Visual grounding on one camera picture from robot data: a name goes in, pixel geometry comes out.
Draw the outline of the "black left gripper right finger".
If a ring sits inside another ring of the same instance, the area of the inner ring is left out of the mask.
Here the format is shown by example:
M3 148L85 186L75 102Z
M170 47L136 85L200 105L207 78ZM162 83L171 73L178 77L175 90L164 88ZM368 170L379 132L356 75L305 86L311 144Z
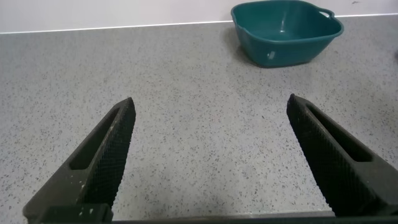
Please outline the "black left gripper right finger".
M287 116L336 216L397 215L397 169L305 98L290 95Z

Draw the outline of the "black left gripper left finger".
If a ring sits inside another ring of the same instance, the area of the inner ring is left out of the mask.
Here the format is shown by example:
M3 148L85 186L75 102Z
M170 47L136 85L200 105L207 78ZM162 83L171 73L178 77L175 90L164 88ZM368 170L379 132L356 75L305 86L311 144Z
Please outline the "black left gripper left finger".
M39 218L46 208L113 206L123 178L136 120L132 98L116 103L23 208Z

